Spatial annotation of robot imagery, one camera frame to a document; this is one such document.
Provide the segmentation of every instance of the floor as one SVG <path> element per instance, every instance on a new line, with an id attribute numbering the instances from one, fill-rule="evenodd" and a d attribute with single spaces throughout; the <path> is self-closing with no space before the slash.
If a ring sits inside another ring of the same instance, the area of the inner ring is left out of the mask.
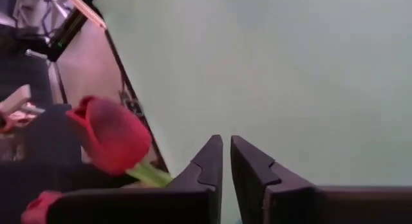
<path id="1" fill-rule="evenodd" d="M 40 26 L 45 11 L 46 4 L 39 3 L 27 13 L 32 26 Z M 1 15 L 0 21 L 10 22 L 7 17 Z M 60 59 L 49 68 L 55 103 L 63 102 L 59 74 L 68 103 L 72 106 L 76 106 L 85 95 L 96 95 L 120 102 L 119 91 L 122 85 L 120 70 L 104 32 L 89 21 L 72 40 Z M 153 150 L 150 151 L 148 158 L 156 159 Z"/>

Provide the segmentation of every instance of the black surface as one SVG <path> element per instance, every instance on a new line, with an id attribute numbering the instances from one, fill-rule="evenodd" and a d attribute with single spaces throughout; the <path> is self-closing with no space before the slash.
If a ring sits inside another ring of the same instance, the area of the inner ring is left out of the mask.
<path id="1" fill-rule="evenodd" d="M 66 185 L 61 188 L 69 188 L 70 191 L 79 189 L 109 189 L 119 188 L 136 182 L 136 178 L 128 175 L 111 176 L 97 169 L 93 164 L 81 164 L 65 167 L 61 172 L 66 179 Z"/>
<path id="2" fill-rule="evenodd" d="M 69 104 L 49 107 L 23 130 L 26 160 L 68 167 L 82 163 L 80 141 L 66 116 L 70 109 Z"/>
<path id="3" fill-rule="evenodd" d="M 0 101 L 25 84 L 30 85 L 31 102 L 36 106 L 47 108 L 53 104 L 45 60 L 23 53 L 0 56 Z"/>
<path id="4" fill-rule="evenodd" d="M 164 189 L 67 194 L 50 207 L 48 223 L 220 223 L 222 146 L 220 136 L 213 136 Z"/>
<path id="5" fill-rule="evenodd" d="M 412 223 L 412 187 L 318 187 L 239 136 L 230 151 L 244 224 Z"/>
<path id="6" fill-rule="evenodd" d="M 54 68 L 55 68 L 55 71 L 56 71 L 56 74 L 57 74 L 57 81 L 59 82 L 59 89 L 60 89 L 60 93 L 62 95 L 63 103 L 67 104 L 68 100 L 67 100 L 67 96 L 66 96 L 66 90 L 64 89 L 64 85 L 63 85 L 62 75 L 60 73 L 60 67 L 59 67 L 58 64 L 55 64 Z"/>
<path id="7" fill-rule="evenodd" d="M 262 204 L 266 186 L 281 182 L 270 170 L 275 160 L 242 137 L 232 136 L 230 162 L 243 223 L 262 223 Z"/>
<path id="8" fill-rule="evenodd" d="M 0 164 L 0 223 L 20 223 L 26 206 L 42 191 L 64 191 L 60 169 L 41 163 Z"/>

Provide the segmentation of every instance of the flower stem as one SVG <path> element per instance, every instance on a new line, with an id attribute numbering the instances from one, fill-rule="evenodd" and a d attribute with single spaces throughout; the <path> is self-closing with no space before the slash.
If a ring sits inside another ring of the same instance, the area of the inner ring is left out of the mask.
<path id="1" fill-rule="evenodd" d="M 146 160 L 136 164 L 134 168 L 128 169 L 126 173 L 152 187 L 162 188 L 172 181 L 168 173 L 153 167 Z"/>

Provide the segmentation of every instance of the red tulip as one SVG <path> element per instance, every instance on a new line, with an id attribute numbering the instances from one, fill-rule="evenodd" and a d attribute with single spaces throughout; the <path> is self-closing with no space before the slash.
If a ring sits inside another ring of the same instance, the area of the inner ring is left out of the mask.
<path id="1" fill-rule="evenodd" d="M 42 192 L 36 200 L 28 204 L 25 212 L 21 215 L 21 222 L 23 224 L 46 224 L 47 210 L 61 196 L 62 194 L 59 192 Z"/>
<path id="2" fill-rule="evenodd" d="M 151 135 L 124 106 L 97 97 L 84 97 L 67 111 L 92 163 L 109 174 L 123 174 L 149 152 Z"/>

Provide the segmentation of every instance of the table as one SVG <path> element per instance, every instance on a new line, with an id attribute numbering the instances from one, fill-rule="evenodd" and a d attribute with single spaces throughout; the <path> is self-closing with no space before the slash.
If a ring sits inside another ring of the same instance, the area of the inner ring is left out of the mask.
<path id="1" fill-rule="evenodd" d="M 319 185 L 411 185 L 411 0 L 95 0 L 173 175 L 230 135 Z"/>

